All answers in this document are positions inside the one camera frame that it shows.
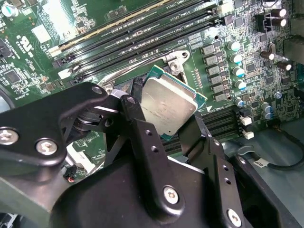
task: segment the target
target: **capacitor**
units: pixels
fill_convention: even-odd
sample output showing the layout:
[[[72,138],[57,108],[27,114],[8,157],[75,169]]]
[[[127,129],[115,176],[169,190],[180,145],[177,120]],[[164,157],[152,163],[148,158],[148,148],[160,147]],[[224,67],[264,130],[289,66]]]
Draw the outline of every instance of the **capacitor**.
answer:
[[[242,62],[243,58],[241,55],[238,55],[236,53],[232,54],[230,56],[230,61],[236,64],[240,64]]]
[[[266,120],[271,120],[274,115],[272,113],[262,112],[262,117]]]
[[[285,70],[285,71],[290,71],[291,68],[293,67],[291,64],[289,63],[284,63],[284,62],[278,62],[277,64],[277,67],[282,69],[282,70]]]
[[[235,100],[234,100],[234,103],[237,105],[237,107],[241,108],[245,105],[244,101],[240,98],[240,97],[237,97]]]
[[[274,53],[268,52],[268,51],[262,51],[261,52],[261,57],[264,59],[268,59],[268,60],[274,60],[275,59],[275,55]]]
[[[227,47],[229,50],[237,52],[240,50],[241,44],[238,41],[232,40],[228,43]]]
[[[244,71],[242,68],[236,66],[235,68],[232,69],[232,73],[233,73],[235,76],[243,77],[244,74],[245,74],[245,71]]]
[[[283,18],[287,14],[287,10],[285,9],[272,9],[271,10],[271,16],[277,17],[277,18]]]
[[[17,7],[7,3],[1,7],[1,12],[5,17],[8,18],[13,18],[19,15]]]
[[[272,107],[267,103],[264,102],[261,104],[261,109],[265,112],[265,113],[270,113],[272,112]]]
[[[246,84],[246,82],[244,82],[243,80],[240,79],[235,82],[234,86],[240,90],[243,90],[246,88],[247,84]]]
[[[287,24],[287,20],[286,19],[272,19],[271,24],[272,24],[272,26],[284,27]]]

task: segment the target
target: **mounting screw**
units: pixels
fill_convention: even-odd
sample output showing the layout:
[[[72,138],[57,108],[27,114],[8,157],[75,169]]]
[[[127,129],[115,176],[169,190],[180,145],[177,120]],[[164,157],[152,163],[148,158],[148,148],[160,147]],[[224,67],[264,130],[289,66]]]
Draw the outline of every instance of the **mounting screw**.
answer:
[[[214,142],[217,146],[220,145],[219,141],[217,141],[216,139],[213,139],[213,142]]]
[[[228,209],[227,215],[228,215],[229,220],[233,223],[233,225],[235,225],[236,227],[241,227],[241,225],[242,225],[241,218],[238,216],[238,214],[234,210]]]
[[[176,190],[171,187],[165,187],[163,189],[163,194],[170,204],[176,204],[179,201],[179,196]]]
[[[246,161],[242,158],[242,157],[237,157],[239,159],[239,161],[243,164],[246,164]]]
[[[57,145],[53,141],[45,139],[36,144],[36,150],[43,155],[52,155],[57,151]]]
[[[93,90],[94,93],[97,93],[97,94],[102,94],[103,93],[102,89],[97,87],[97,86],[93,86],[92,90]]]
[[[17,132],[10,129],[2,129],[0,130],[0,144],[1,145],[12,145],[13,143],[18,141]]]

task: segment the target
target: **microchip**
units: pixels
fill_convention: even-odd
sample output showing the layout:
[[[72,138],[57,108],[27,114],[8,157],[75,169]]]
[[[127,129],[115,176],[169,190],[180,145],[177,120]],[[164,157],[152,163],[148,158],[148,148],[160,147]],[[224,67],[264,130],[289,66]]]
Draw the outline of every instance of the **microchip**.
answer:
[[[258,101],[252,102],[252,103],[251,103],[251,106],[252,106],[253,108],[258,107]]]
[[[216,56],[209,56],[204,58],[206,65],[212,65],[218,62],[218,59]]]
[[[220,46],[220,41],[217,41],[217,42],[213,43],[213,46],[214,46],[215,48],[219,47],[219,46]]]
[[[261,35],[260,36],[260,41],[261,42],[267,41],[267,35],[266,34]]]
[[[250,95],[249,94],[244,94],[242,95],[243,101],[249,101],[250,100]]]
[[[215,55],[216,55],[218,58],[219,58],[219,57],[222,57],[222,56],[223,56],[223,52],[220,51],[220,52],[216,53]]]
[[[223,100],[226,100],[226,95],[224,93],[214,95],[214,99],[216,101],[223,101]]]
[[[9,47],[6,45],[3,39],[0,39],[0,58],[10,57],[11,55],[12,52],[10,51]]]
[[[281,83],[282,84],[287,84],[291,82],[291,78],[290,77],[284,77],[281,79]]]
[[[36,5],[38,3],[37,0],[28,0],[30,6]]]
[[[14,6],[16,6],[17,8],[23,6],[23,2],[20,0],[10,0],[11,4],[13,4]]]
[[[219,67],[224,67],[225,65],[226,65],[225,62],[220,62],[220,63],[218,64]]]
[[[123,14],[127,11],[127,8],[126,7],[121,7],[119,8],[118,10],[116,10],[117,14]]]
[[[238,9],[238,8],[240,8],[242,6],[243,6],[243,0],[235,0],[234,1],[234,8],[235,9]]]
[[[203,47],[202,51],[203,51],[204,55],[210,55],[210,54],[215,52],[215,49],[214,49],[213,44],[211,44],[211,45],[208,45],[206,47]]]
[[[221,75],[222,77],[227,76],[227,71],[220,72],[219,75]]]
[[[219,93],[219,92],[222,92],[222,91],[224,91],[224,86],[222,85],[222,84],[219,84],[219,85],[213,85],[212,87],[211,87],[211,89],[212,89],[212,91],[214,92],[214,93]]]
[[[9,80],[9,82],[11,84],[20,81],[19,76],[17,75],[17,73],[14,70],[11,70],[11,71],[5,73],[4,76]]]
[[[207,72],[209,75],[216,75],[219,73],[219,67],[218,66],[213,66],[207,69]]]
[[[233,23],[233,17],[231,14],[222,18],[222,25],[230,25]]]
[[[235,26],[236,28],[243,26],[243,24],[244,24],[244,21],[243,21],[243,18],[242,18],[242,17],[236,18],[236,19],[234,20],[234,26]]]
[[[255,67],[254,63],[250,64],[250,65],[247,65],[247,71],[248,72],[254,71],[255,69],[256,69],[256,67]]]
[[[47,83],[46,89],[51,92],[55,90],[55,85],[53,83]]]
[[[268,77],[268,78],[266,78],[265,82],[266,82],[267,85],[273,83],[274,82],[274,77]]]
[[[220,75],[217,75],[217,76],[213,76],[213,77],[210,77],[209,78],[211,84],[217,84],[217,83],[220,83],[222,81],[222,78]]]

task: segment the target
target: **integrated circuit chip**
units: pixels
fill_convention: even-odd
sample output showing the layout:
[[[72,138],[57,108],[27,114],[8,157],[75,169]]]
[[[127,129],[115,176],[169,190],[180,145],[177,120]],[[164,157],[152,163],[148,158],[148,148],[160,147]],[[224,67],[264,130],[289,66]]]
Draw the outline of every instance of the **integrated circuit chip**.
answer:
[[[20,81],[19,76],[17,75],[17,73],[14,70],[11,70],[11,71],[5,73],[4,76],[9,80],[9,82],[11,84]]]
[[[210,55],[210,54],[214,53],[215,49],[214,49],[213,44],[203,47],[202,52],[204,55]]]
[[[247,71],[248,72],[254,71],[255,69],[256,69],[256,67],[255,67],[254,63],[250,64],[250,65],[247,65]]]
[[[243,20],[242,17],[236,18],[236,19],[234,20],[234,26],[235,26],[236,28],[243,26],[243,24],[244,24],[244,20]]]
[[[216,75],[219,73],[219,67],[217,65],[207,68],[207,72],[209,75]]]
[[[218,62],[218,59],[216,56],[209,56],[204,58],[206,65],[212,65]]]

